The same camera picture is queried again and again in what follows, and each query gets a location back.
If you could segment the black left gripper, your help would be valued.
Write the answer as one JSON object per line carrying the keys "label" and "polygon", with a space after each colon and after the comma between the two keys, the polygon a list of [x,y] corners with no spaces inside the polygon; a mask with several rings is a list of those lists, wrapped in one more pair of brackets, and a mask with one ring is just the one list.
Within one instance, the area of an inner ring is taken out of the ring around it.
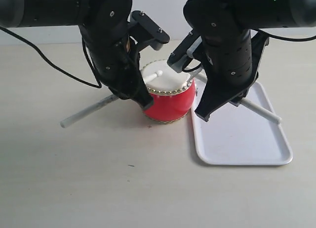
{"label": "black left gripper", "polygon": [[111,66],[114,68],[110,90],[122,100],[133,99],[141,110],[147,110],[154,99],[147,91],[140,74],[139,57],[136,43],[129,33],[113,43],[109,48]]}

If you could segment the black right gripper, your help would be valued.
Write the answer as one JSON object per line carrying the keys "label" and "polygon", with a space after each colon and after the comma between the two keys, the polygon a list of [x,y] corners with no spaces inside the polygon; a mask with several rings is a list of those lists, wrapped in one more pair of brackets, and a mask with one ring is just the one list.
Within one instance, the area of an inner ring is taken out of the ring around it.
{"label": "black right gripper", "polygon": [[263,50],[269,44],[269,36],[250,32],[215,43],[202,39],[204,53],[201,63],[206,77],[196,79],[205,83],[196,115],[209,121],[210,115],[228,102],[237,103],[247,95],[248,89],[258,78],[258,66]]}

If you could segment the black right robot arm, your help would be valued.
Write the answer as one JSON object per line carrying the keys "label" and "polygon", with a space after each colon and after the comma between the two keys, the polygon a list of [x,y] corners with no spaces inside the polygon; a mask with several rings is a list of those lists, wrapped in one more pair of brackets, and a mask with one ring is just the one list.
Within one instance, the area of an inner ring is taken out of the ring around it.
{"label": "black right robot arm", "polygon": [[187,0],[183,13],[202,40],[207,84],[195,112],[208,121],[257,79],[268,36],[251,30],[314,27],[316,0]]}

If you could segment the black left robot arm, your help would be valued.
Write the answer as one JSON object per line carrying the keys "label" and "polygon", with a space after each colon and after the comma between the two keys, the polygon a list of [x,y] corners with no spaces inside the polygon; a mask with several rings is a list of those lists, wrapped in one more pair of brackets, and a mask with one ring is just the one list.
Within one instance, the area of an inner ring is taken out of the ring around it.
{"label": "black left robot arm", "polygon": [[85,58],[96,79],[141,109],[153,105],[139,70],[140,51],[155,39],[157,24],[132,0],[0,0],[0,28],[77,26]]}

